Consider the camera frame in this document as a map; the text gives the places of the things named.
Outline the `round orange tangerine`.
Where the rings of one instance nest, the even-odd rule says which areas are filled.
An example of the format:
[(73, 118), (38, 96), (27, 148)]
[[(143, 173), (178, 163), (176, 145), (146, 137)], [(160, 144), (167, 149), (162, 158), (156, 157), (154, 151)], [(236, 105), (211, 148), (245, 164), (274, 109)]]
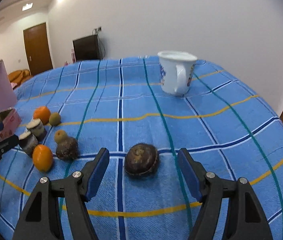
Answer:
[(34, 110), (33, 119), (40, 119), (46, 125), (49, 122), (51, 112), (46, 106), (40, 106)]

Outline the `orange leather sofa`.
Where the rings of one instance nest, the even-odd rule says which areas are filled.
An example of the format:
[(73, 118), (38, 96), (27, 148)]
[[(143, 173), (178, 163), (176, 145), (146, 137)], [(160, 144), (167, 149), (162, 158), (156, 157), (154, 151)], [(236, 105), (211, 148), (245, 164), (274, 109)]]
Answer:
[(11, 72), (7, 77), (12, 86), (12, 89), (16, 89), (21, 84), (31, 79), (33, 76), (28, 69), (23, 69)]

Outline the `dark hairy taro root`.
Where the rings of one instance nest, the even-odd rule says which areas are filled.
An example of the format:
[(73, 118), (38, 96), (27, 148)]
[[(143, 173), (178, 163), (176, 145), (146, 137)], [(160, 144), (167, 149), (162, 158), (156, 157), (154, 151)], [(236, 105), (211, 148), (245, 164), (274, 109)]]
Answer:
[(78, 158), (78, 142), (73, 137), (67, 137), (57, 144), (56, 155), (61, 160), (75, 160)]

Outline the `green-brown kiwi fruit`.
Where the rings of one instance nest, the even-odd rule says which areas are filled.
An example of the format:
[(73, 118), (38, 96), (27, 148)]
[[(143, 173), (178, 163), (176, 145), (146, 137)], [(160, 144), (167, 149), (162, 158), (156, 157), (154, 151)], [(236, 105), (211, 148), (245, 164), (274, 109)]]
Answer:
[(54, 141), (56, 142), (56, 144), (60, 144), (65, 139), (67, 139), (67, 137), (68, 137), (68, 135), (67, 135), (66, 131), (59, 129), (55, 132)]
[(61, 116), (58, 112), (51, 113), (49, 124), (51, 126), (58, 126), (61, 123)]

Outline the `white printed mug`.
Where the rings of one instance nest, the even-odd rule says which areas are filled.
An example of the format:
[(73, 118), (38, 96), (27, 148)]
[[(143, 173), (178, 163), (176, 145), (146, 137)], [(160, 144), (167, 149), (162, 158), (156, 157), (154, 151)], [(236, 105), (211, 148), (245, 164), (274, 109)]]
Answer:
[(162, 90), (174, 96), (185, 95), (190, 89), (197, 56), (174, 50), (160, 51), (157, 55)]

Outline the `blue plaid tablecloth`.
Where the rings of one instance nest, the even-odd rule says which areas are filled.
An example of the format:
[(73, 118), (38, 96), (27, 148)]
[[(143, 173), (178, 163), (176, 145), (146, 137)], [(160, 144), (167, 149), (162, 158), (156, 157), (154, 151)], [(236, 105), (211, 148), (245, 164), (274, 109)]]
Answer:
[[(100, 239), (187, 239), (201, 205), (176, 167), (177, 152), (220, 178), (251, 183), (274, 239), (283, 239), (283, 123), (263, 98), (222, 67), (199, 61), (189, 92), (166, 94), (158, 58), (84, 61), (39, 74), (16, 89), (22, 134), (33, 112), (58, 112), (78, 140), (73, 162), (55, 158), (48, 177), (80, 170), (99, 149), (110, 161), (86, 204)], [(159, 153), (154, 174), (130, 176), (125, 156), (138, 143)]]

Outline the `brown wooden door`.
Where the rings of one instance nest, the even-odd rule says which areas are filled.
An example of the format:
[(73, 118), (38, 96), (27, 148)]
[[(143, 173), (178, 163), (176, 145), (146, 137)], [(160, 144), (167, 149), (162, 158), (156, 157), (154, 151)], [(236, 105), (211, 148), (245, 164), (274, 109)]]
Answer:
[(32, 76), (53, 68), (50, 56), (46, 23), (23, 30), (24, 46)]

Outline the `dark brown round fruit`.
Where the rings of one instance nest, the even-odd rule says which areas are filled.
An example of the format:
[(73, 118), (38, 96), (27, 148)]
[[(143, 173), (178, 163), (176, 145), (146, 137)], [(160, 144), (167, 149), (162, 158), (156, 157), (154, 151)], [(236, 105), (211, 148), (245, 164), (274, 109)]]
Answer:
[(159, 153), (155, 146), (138, 143), (130, 148), (125, 156), (125, 171), (130, 176), (145, 177), (156, 173), (159, 166)]

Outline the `black television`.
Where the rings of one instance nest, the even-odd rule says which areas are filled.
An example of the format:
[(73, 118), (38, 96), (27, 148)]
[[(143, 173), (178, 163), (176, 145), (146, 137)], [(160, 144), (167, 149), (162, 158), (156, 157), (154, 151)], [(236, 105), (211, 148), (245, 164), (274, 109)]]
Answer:
[(76, 61), (101, 59), (97, 35), (90, 35), (73, 40), (73, 48)]

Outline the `pink metal tin box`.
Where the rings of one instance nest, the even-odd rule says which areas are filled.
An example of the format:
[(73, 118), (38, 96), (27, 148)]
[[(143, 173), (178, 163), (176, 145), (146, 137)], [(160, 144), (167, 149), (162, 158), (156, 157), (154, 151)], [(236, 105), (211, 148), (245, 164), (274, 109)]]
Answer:
[(4, 124), (4, 129), (0, 131), (0, 142), (14, 135), (19, 124), (22, 122), (15, 108), (8, 108), (0, 112), (0, 122)]

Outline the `oval orange fruit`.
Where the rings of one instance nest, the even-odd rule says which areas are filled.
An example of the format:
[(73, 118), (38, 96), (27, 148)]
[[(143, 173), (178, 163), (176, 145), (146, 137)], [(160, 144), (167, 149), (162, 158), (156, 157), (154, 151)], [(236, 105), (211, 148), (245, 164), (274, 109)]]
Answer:
[(37, 170), (48, 172), (53, 164), (52, 151), (48, 146), (39, 144), (33, 150), (32, 161)]

